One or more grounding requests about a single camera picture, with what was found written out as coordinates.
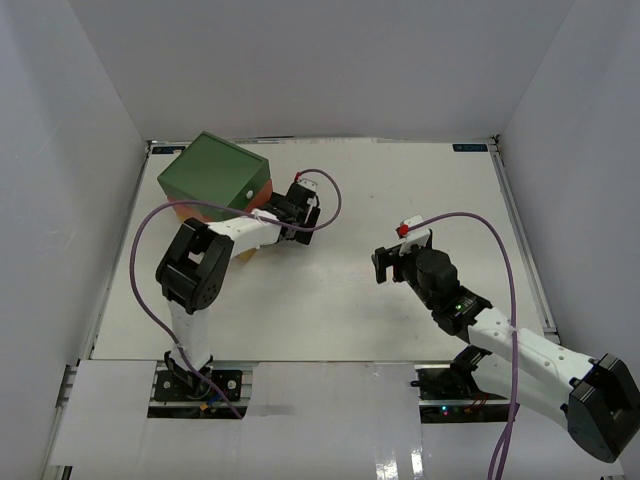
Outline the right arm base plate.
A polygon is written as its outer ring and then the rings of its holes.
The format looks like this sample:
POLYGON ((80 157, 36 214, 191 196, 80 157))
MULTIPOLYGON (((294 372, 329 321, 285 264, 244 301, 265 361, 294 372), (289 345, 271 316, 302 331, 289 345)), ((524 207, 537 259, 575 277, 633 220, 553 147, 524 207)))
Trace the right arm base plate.
POLYGON ((417 391, 422 424, 506 422, 509 401, 482 391, 470 375, 446 366, 416 369, 411 386, 417 391))

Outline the green drawer storage box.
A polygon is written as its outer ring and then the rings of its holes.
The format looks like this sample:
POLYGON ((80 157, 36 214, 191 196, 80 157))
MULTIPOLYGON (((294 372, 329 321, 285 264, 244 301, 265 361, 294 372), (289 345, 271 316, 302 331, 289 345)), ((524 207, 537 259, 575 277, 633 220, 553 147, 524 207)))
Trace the green drawer storage box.
POLYGON ((271 180, 269 161, 208 132, 201 133, 157 177, 168 201, 199 200, 229 207, 246 189, 271 180))

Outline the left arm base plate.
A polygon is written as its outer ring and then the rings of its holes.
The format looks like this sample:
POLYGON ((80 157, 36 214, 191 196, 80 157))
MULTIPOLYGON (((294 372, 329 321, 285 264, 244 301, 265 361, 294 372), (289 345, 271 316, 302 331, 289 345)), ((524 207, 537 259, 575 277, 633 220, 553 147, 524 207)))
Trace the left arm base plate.
MULTIPOLYGON (((241 370, 212 370, 207 372, 211 381, 218 386, 231 402, 241 399, 243 372, 241 370)), ((204 401, 216 397, 217 391, 206 382, 197 380, 194 387, 176 377, 169 370, 157 372, 151 399, 156 402, 204 401)))

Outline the orange red drawer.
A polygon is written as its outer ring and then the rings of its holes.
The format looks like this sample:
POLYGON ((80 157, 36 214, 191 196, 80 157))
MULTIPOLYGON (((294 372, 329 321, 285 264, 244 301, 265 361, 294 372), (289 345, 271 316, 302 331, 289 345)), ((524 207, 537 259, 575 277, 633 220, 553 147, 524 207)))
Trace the orange red drawer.
MULTIPOLYGON (((269 201, 272 193, 273 183, 268 180, 257 190, 246 189, 241 192, 239 197, 236 197, 229 204, 229 207, 235 210, 251 212, 255 208, 264 206, 269 201)), ((196 218, 202 222, 219 222, 236 217, 234 213, 198 205, 174 205, 172 209, 180 221, 196 218)))

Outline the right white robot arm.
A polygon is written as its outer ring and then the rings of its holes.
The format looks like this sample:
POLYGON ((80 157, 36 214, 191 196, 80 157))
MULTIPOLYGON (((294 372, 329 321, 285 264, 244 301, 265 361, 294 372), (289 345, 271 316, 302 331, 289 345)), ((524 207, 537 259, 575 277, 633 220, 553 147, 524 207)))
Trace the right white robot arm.
POLYGON ((512 327, 488 300, 464 287, 449 256, 430 245, 380 247, 372 255, 378 283, 405 283, 438 327, 466 343, 455 357, 453 390, 472 399, 480 392, 511 396, 564 428, 592 457, 616 461, 639 432, 639 388, 627 365, 562 347, 512 327))

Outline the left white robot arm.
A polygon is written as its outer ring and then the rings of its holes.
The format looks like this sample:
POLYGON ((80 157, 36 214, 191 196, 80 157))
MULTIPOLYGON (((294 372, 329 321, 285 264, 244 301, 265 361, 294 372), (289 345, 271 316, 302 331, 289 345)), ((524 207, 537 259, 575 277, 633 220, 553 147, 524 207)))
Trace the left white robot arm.
POLYGON ((221 293, 230 261, 281 241, 309 244, 319 215, 317 184, 301 178, 286 194, 273 193, 247 216, 220 222, 189 218, 182 223, 157 268, 156 280, 177 338, 165 354, 165 364, 188 398, 202 398, 211 387, 206 370, 212 360, 208 309, 221 293))

